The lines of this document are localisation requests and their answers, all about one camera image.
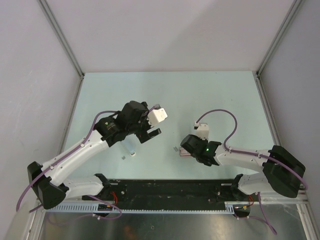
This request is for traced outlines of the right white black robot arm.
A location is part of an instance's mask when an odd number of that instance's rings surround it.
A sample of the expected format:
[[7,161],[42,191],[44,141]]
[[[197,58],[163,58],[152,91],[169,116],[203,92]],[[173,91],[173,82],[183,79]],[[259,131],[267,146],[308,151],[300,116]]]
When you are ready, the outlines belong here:
[[270,150],[251,152],[189,134],[180,146],[206,166],[236,166],[255,171],[254,174],[241,173],[235,177],[230,194],[237,201],[257,192],[276,192],[294,199],[306,170],[299,160],[279,145]]

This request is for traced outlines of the small light blue stapler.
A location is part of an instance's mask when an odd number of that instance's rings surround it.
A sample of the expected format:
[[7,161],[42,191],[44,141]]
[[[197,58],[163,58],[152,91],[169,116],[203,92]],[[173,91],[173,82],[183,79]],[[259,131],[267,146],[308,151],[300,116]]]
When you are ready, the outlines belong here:
[[134,157],[136,155],[135,146],[132,144],[130,140],[125,139],[123,141],[123,145],[131,157]]

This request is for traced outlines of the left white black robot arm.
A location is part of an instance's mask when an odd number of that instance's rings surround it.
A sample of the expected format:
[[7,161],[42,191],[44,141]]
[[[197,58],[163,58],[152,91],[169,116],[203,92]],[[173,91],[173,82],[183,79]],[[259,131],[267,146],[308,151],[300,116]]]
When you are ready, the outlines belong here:
[[87,160],[127,136],[135,135],[142,144],[149,141],[161,133],[155,126],[168,117],[163,107],[148,108],[146,102],[134,100],[126,103],[122,110],[107,110],[105,114],[106,117],[101,113],[95,116],[87,136],[74,146],[43,164],[34,161],[27,167],[29,188],[44,209],[76,197],[107,199],[111,184],[102,173],[77,179],[69,176]]

